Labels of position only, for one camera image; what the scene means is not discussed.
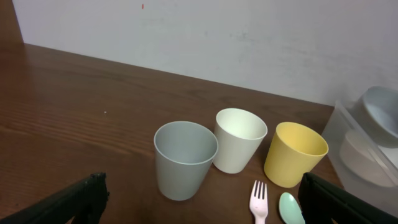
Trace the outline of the grey plastic cup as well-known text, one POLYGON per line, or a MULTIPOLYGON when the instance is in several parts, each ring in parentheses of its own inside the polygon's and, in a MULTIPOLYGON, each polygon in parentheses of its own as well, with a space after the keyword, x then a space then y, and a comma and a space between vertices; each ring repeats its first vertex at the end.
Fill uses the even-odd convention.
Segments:
POLYGON ((206 127, 173 121, 154 135, 155 171, 160 192, 174 201, 192 198, 218 152, 218 140, 206 127))

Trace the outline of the grey plastic bowl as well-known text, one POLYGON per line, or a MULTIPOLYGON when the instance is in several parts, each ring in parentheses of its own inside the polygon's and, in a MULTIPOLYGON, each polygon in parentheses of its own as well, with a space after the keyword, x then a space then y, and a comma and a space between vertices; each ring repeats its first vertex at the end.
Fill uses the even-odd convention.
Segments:
POLYGON ((372 86, 351 111, 374 142, 383 147, 397 148, 397 90, 372 86))

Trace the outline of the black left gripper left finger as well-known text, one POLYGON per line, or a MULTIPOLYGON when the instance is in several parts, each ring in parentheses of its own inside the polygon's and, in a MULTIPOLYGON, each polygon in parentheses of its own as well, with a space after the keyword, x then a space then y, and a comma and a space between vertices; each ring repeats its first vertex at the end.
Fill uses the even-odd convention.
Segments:
POLYGON ((1 223, 98 224, 109 200, 106 174, 97 172, 3 219, 1 223))

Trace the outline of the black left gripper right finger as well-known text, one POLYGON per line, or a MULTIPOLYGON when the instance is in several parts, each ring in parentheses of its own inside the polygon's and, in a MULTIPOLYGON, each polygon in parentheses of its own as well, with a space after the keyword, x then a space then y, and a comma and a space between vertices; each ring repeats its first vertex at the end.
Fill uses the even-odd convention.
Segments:
POLYGON ((397 218, 319 176, 305 173, 298 200, 306 223, 393 223, 397 218))

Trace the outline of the white plastic bowl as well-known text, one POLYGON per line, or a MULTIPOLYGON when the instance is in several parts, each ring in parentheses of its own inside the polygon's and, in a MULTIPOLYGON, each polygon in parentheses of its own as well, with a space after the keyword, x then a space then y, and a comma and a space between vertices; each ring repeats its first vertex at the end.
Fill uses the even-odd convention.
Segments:
POLYGON ((395 187, 397 184, 386 174, 385 163, 378 163, 369 151, 372 147, 355 130, 345 134, 340 148, 340 158, 356 175, 381 187, 395 187))

